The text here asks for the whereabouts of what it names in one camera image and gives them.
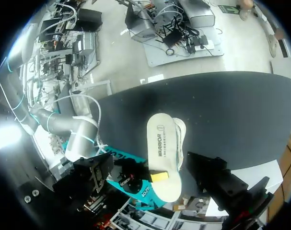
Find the white insole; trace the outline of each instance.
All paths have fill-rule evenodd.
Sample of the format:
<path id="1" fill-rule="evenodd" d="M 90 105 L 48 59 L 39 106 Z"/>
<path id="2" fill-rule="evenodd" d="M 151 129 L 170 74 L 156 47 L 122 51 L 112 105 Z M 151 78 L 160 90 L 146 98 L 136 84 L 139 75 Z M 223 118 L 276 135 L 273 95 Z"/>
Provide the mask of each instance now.
<path id="1" fill-rule="evenodd" d="M 153 190 L 161 200 L 174 202 L 180 197 L 182 182 L 177 169 L 178 146 L 173 118 L 168 114 L 152 116 L 147 123 L 147 143 L 149 169 L 167 171 L 169 175 L 168 179 L 152 183 Z"/>
<path id="2" fill-rule="evenodd" d="M 175 127 L 176 127 L 176 133 L 177 133 L 177 155 L 178 155 L 178 159 L 177 159 L 177 169 L 179 171 L 180 167 L 183 164 L 184 161 L 184 155 L 183 155 L 183 143 L 184 143 L 184 139 L 185 139 L 185 135 L 186 135 L 186 125 L 185 123 L 179 119 L 179 118 L 173 118 L 174 122 L 175 122 Z"/>

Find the desk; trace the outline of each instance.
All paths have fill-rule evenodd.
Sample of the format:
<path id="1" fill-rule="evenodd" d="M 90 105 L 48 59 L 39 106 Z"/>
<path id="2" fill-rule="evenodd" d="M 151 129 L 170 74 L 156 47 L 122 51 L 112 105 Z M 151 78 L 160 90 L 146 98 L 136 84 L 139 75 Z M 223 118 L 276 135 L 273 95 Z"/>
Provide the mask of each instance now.
<path id="1" fill-rule="evenodd" d="M 155 113 L 182 119 L 188 151 L 221 157 L 231 170 L 279 159 L 291 130 L 291 79 L 258 72 L 194 74 L 141 85 L 99 100 L 100 136 L 113 148 L 147 158 L 146 124 Z M 90 105 L 97 119 L 97 107 Z M 183 193 L 196 184 L 180 171 Z"/>

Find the dark gray tabletop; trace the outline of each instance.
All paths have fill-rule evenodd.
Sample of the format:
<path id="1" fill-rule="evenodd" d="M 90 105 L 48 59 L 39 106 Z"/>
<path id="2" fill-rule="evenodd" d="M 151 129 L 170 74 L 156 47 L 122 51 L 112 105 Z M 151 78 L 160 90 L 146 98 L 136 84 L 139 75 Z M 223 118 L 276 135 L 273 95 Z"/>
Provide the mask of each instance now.
<path id="1" fill-rule="evenodd" d="M 220 157 L 232 170 L 279 159 L 291 130 L 291 79 L 273 74 L 194 74 L 141 85 L 99 103 L 103 143 L 143 158 L 146 124 L 156 113 L 185 122 L 184 156 L 191 151 Z M 96 105 L 90 107 L 97 117 Z M 181 175 L 184 187 L 195 189 L 185 167 Z"/>

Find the electronic equipment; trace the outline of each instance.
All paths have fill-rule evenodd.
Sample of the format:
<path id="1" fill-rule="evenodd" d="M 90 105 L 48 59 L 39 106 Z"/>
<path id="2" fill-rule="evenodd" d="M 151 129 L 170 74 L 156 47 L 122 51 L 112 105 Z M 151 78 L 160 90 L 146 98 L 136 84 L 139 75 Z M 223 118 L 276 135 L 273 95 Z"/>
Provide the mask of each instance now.
<path id="1" fill-rule="evenodd" d="M 61 20 L 61 18 L 54 18 L 54 19 L 50 19 L 50 20 L 45 20 L 42 23 L 41 26 L 41 31 L 45 30 L 46 28 L 48 28 L 49 26 L 59 22 Z M 57 27 L 52 27 L 49 30 L 46 30 L 45 33 L 42 33 L 39 36 L 39 42 L 46 42 L 46 41 L 51 41 L 53 40 L 53 36 L 55 34 L 55 30 Z"/>
<path id="2" fill-rule="evenodd" d="M 73 43 L 73 53 L 80 55 L 90 55 L 95 50 L 94 34 L 91 32 L 84 32 L 77 35 L 76 42 Z"/>
<path id="3" fill-rule="evenodd" d="M 210 6 L 202 0 L 178 0 L 192 28 L 207 27 L 215 25 L 215 15 L 210 9 Z"/>
<path id="4" fill-rule="evenodd" d="M 155 27 L 149 20 L 144 20 L 146 15 L 142 11 L 133 11 L 131 3 L 128 6 L 125 18 L 125 24 L 129 29 L 131 39 L 139 42 L 145 42 L 155 37 Z"/>
<path id="5" fill-rule="evenodd" d="M 95 32 L 102 24 L 101 12 L 79 9 L 77 11 L 76 25 L 74 28 L 69 30 Z"/>
<path id="6" fill-rule="evenodd" d="M 169 33 L 165 38 L 163 38 L 163 42 L 171 48 L 177 42 L 179 42 L 183 38 L 181 32 L 179 30 L 174 29 L 171 33 Z"/>

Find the white cable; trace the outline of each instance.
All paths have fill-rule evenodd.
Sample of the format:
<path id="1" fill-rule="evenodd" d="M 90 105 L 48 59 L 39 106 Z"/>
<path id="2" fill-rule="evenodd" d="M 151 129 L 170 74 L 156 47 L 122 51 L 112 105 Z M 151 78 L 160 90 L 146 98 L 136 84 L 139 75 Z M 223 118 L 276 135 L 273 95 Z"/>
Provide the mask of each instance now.
<path id="1" fill-rule="evenodd" d="M 175 6 L 174 4 L 170 4 L 170 5 L 167 5 L 166 7 L 162 8 L 162 10 L 160 10 L 157 15 L 159 15 L 160 13 L 162 13 L 165 9 L 171 7 L 171 6 Z"/>
<path id="2" fill-rule="evenodd" d="M 102 110 L 101 110 L 101 106 L 99 105 L 98 101 L 96 99 L 94 99 L 93 97 L 85 95 L 85 94 L 72 94 L 72 95 L 61 97 L 61 98 L 59 98 L 57 100 L 54 100 L 53 103 L 56 103 L 58 101 L 61 101 L 61 100 L 67 99 L 67 98 L 71 98 L 71 97 L 86 97 L 86 98 L 89 98 L 89 99 L 91 99 L 92 101 L 94 101 L 96 103 L 97 108 L 98 108 L 98 122 L 97 122 L 96 142 L 97 142 L 97 145 L 99 146 L 99 149 L 98 149 L 97 152 L 99 152 L 101 150 L 103 153 L 106 153 L 106 151 L 104 150 L 104 144 L 101 142 L 100 136 L 99 136 L 99 125 L 101 123 Z M 47 106 L 50 106 L 53 103 L 45 104 L 43 106 L 43 108 L 45 108 Z"/>
<path id="3" fill-rule="evenodd" d="M 52 24 L 52 25 L 50 25 L 49 27 L 45 28 L 43 31 L 41 31 L 41 32 L 38 34 L 37 37 L 39 37 L 42 33 L 46 32 L 46 31 L 49 30 L 50 28 L 52 28 L 52 27 L 54 27 L 54 26 L 56 26 L 56 25 L 58 25 L 58 24 L 60 24 L 60 23 L 64 23 L 64 22 L 66 22 L 66 21 L 71 20 L 73 17 L 75 17 L 75 22 L 74 22 L 74 24 L 76 23 L 76 21 L 77 21 L 77 13 L 76 13 L 76 10 L 75 10 L 73 7 L 71 7 L 71 6 L 69 6 L 69 5 L 66 5 L 66 4 L 57 3 L 57 2 L 55 2 L 55 4 L 56 4 L 56 5 L 59 5 L 59 6 L 65 6 L 65 7 L 70 8 L 70 9 L 74 12 L 74 14 L 73 14 L 71 17 L 67 18 L 67 19 L 64 19 L 64 20 L 62 20 L 62 21 L 60 21 L 60 22 L 57 22 L 57 23 Z"/>
<path id="4" fill-rule="evenodd" d="M 60 55 L 58 55 L 58 56 L 55 56 L 55 57 L 53 57 L 53 58 L 51 58 L 51 59 L 47 59 L 46 61 L 44 61 L 43 63 L 41 63 L 41 64 L 46 64 L 46 63 L 48 63 L 48 62 L 50 62 L 50 61 L 52 61 L 52 60 L 55 60 L 55 59 L 58 59 L 58 58 L 60 58 Z"/>
<path id="5" fill-rule="evenodd" d="M 180 21 L 179 21 L 178 23 L 181 23 L 181 22 L 184 20 L 183 15 L 182 15 L 180 12 L 178 12 L 178 11 L 164 11 L 164 12 L 162 12 L 162 13 L 157 14 L 157 16 L 154 18 L 154 21 L 156 21 L 156 18 L 157 18 L 157 17 L 159 17 L 159 16 L 161 16 L 161 15 L 164 15 L 164 14 L 166 14 L 166 13 L 177 13 L 177 14 L 179 14 L 179 16 L 180 16 Z"/>
<path id="6" fill-rule="evenodd" d="M 40 54 L 40 55 L 42 55 L 42 56 L 44 57 L 44 61 L 46 61 L 46 57 L 45 57 L 45 55 L 44 55 L 44 54 Z"/>

